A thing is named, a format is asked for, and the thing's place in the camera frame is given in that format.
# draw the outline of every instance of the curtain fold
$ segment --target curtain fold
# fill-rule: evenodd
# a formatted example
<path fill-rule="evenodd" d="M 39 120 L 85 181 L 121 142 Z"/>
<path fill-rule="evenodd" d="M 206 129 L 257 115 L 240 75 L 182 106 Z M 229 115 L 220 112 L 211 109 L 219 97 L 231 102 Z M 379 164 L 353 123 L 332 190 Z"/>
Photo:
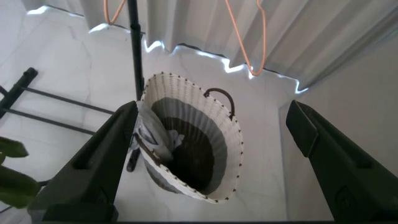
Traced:
<path fill-rule="evenodd" d="M 104 23 L 99 0 L 21 0 L 27 10 L 49 5 L 85 17 L 88 29 Z M 224 55 L 229 67 L 245 63 L 224 0 L 137 0 L 147 44 L 172 52 L 187 44 Z M 121 1 L 109 1 L 112 17 Z M 262 57 L 262 20 L 255 0 L 229 0 L 255 70 Z M 396 0 L 262 0 L 267 15 L 265 69 L 296 78 L 307 88 L 344 66 L 398 27 Z M 127 6 L 117 25 L 128 28 Z"/>

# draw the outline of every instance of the white and gray basket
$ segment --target white and gray basket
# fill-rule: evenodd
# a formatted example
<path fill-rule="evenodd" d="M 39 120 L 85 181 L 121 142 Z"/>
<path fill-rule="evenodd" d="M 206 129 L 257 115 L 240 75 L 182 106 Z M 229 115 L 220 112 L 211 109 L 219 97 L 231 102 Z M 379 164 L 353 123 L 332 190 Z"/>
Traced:
<path fill-rule="evenodd" d="M 211 91 L 218 91 L 228 97 L 231 112 L 209 94 Z M 160 162 L 154 150 L 135 136 L 147 170 L 156 184 L 165 190 L 211 203 L 228 200 L 236 191 L 244 152 L 242 132 L 234 115 L 232 97 L 224 90 L 212 88 L 205 91 L 186 78 L 162 72 L 148 80 L 141 101 L 162 120 L 178 118 L 198 128 L 210 142 L 214 157 L 214 164 L 207 167 L 213 172 L 208 186 L 197 190 L 173 174 Z"/>

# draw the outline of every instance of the basket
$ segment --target basket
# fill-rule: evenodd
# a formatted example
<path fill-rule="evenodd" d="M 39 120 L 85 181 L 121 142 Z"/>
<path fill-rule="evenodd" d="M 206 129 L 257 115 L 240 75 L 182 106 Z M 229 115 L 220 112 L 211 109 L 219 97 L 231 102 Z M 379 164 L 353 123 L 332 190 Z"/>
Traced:
<path fill-rule="evenodd" d="M 228 97 L 231 111 L 214 99 L 211 91 Z M 185 138 L 163 164 L 155 151 L 134 135 L 154 182 L 165 190 L 211 203 L 229 200 L 236 191 L 243 161 L 243 137 L 234 115 L 232 97 L 224 90 L 207 91 L 173 73 L 154 75 L 141 101 L 160 118 L 167 130 Z"/>

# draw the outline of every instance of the white wall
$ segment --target white wall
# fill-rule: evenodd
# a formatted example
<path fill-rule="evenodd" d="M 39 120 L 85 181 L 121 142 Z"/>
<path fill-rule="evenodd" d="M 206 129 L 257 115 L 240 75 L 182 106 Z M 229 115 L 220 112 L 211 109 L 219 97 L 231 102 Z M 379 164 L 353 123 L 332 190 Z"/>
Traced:
<path fill-rule="evenodd" d="M 297 100 L 314 108 L 398 176 L 398 36 Z M 288 216 L 291 220 L 331 220 L 310 162 L 285 125 L 289 105 L 279 110 Z"/>

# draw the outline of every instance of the curtain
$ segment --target curtain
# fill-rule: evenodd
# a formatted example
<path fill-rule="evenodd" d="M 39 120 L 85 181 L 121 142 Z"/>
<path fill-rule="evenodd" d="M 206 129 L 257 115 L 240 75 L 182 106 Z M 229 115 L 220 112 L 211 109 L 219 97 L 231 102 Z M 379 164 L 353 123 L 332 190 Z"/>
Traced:
<path fill-rule="evenodd" d="M 104 23 L 100 0 L 21 0 L 27 10 L 49 5 L 85 17 L 88 29 Z M 255 0 L 229 0 L 255 70 L 262 57 L 262 20 Z M 120 0 L 109 0 L 109 15 Z M 296 78 L 302 90 L 319 82 L 398 28 L 396 0 L 262 0 L 267 15 L 265 69 Z M 138 0 L 147 45 L 159 40 L 172 52 L 187 44 L 245 63 L 224 0 Z M 129 27 L 127 6 L 117 25 Z"/>

